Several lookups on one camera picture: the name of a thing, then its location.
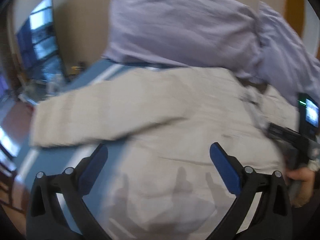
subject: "metal bolt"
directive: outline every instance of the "metal bolt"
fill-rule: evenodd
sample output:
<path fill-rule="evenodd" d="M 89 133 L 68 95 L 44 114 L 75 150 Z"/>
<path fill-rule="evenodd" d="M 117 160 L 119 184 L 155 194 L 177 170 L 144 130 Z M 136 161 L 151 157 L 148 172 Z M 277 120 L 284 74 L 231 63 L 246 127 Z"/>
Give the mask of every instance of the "metal bolt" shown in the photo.
<path fill-rule="evenodd" d="M 64 173 L 65 173 L 65 174 L 71 174 L 71 173 L 73 173 L 73 170 L 74 170 L 74 168 L 68 167 L 68 168 L 66 168 L 66 169 L 64 170 Z"/>
<path fill-rule="evenodd" d="M 244 171 L 246 173 L 253 173 L 253 168 L 251 168 L 250 166 L 246 166 L 246 167 L 244 167 Z"/>
<path fill-rule="evenodd" d="M 281 178 L 282 173 L 280 171 L 275 171 L 275 176 Z"/>
<path fill-rule="evenodd" d="M 37 177 L 38 179 L 41 179 L 41 178 L 43 177 L 43 175 L 44 175 L 44 173 L 41 171 L 41 172 L 38 172 L 38 173 L 37 173 L 36 177 Z"/>

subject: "brown floor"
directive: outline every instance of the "brown floor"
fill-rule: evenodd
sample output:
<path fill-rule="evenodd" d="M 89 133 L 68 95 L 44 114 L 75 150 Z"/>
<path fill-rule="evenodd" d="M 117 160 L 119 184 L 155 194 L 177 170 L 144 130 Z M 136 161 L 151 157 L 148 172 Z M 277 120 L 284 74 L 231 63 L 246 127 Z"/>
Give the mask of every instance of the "brown floor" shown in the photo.
<path fill-rule="evenodd" d="M 1 144 L 9 151 L 10 154 L 16 156 L 28 136 L 30 130 L 30 122 L 32 117 L 32 109 L 29 106 L 25 105 L 21 101 L 18 101 L 14 104 L 14 106 L 7 113 L 6 117 L 4 117 L 1 125 L 0 125 L 0 142 Z M 5 165 L 9 172 L 14 174 L 15 166 L 10 162 L 9 159 L 4 157 L 2 154 L 2 158 L 0 161 L 3 165 Z M 0 178 L 4 178 L 4 171 L 0 170 Z M 25 189 L 24 185 L 15 180 L 14 183 L 10 180 L 6 180 L 6 183 L 1 183 L 2 188 L 0 188 L 0 200 L 5 203 L 9 203 L 9 198 L 7 194 L 7 190 L 11 187 L 13 188 L 13 203 L 12 206 L 21 210 L 20 212 L 8 207 L 8 205 L 4 205 L 1 203 L 5 212 L 7 213 L 10 220 L 16 226 L 16 228 L 20 231 L 20 233 L 26 233 L 26 208 L 29 200 L 29 192 Z"/>
<path fill-rule="evenodd" d="M 29 133 L 31 116 L 32 110 L 26 104 L 18 101 L 2 121 L 1 127 L 4 133 L 19 148 Z"/>

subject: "blue grip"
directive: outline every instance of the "blue grip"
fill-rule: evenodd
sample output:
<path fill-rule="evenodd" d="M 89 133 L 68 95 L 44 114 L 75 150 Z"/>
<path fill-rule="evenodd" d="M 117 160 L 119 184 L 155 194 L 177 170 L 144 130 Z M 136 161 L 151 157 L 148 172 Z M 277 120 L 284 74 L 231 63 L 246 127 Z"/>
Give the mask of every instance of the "blue grip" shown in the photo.
<path fill-rule="evenodd" d="M 210 158 L 228 191 L 238 197 L 241 193 L 241 180 L 230 164 L 228 155 L 214 143 L 210 147 Z"/>
<path fill-rule="evenodd" d="M 78 180 L 78 192 L 81 196 L 88 195 L 108 159 L 108 148 L 98 146 L 92 153 L 92 158 Z"/>

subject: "person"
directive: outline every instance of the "person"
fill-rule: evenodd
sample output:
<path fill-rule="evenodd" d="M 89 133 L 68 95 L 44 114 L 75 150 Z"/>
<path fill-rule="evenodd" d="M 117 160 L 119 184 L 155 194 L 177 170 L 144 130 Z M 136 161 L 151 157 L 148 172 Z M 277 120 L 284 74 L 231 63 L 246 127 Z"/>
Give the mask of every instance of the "person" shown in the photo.
<path fill-rule="evenodd" d="M 314 172 L 307 167 L 297 170 L 287 169 L 286 176 L 302 181 L 297 197 L 291 202 L 293 206 L 293 239 L 314 240 L 320 226 L 320 205 L 316 199 L 320 196 L 317 191 L 320 188 L 320 171 Z"/>
<path fill-rule="evenodd" d="M 297 197 L 292 200 L 291 204 L 295 207 L 301 207 L 308 203 L 315 190 L 320 187 L 320 173 L 311 171 L 307 167 L 297 170 L 286 170 L 286 176 L 293 180 L 301 180 L 301 188 Z"/>

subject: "black device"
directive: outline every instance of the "black device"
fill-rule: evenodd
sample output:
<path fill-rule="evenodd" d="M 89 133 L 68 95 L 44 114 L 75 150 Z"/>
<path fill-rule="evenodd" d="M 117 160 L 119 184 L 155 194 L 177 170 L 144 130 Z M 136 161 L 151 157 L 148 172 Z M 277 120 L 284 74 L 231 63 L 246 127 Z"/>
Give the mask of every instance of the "black device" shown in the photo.
<path fill-rule="evenodd" d="M 37 174 L 27 211 L 28 240 L 112 240 L 82 200 L 83 195 L 89 194 L 107 158 L 108 150 L 100 144 L 76 168 L 66 168 L 58 175 Z M 206 240 L 291 240 L 291 208 L 281 173 L 260 174 L 251 167 L 243 167 L 218 143 L 211 145 L 210 158 L 229 192 L 237 198 Z M 256 192 L 262 192 L 262 196 L 250 226 L 237 233 Z M 69 228 L 56 193 L 63 194 L 82 235 Z"/>
<path fill-rule="evenodd" d="M 310 159 L 317 157 L 311 155 L 310 149 L 313 142 L 316 141 L 316 133 L 319 127 L 319 106 L 308 94 L 300 93 L 298 94 L 298 110 L 299 132 L 274 123 L 270 123 L 267 130 L 267 134 L 271 138 L 284 140 L 296 149 L 296 151 L 290 152 L 286 157 L 289 169 L 307 166 Z M 289 198 L 293 200 L 300 190 L 301 181 L 289 181 Z"/>
<path fill-rule="evenodd" d="M 319 106 L 308 95 L 298 95 L 299 110 L 299 133 L 311 140 L 316 140 L 316 133 L 319 128 Z"/>

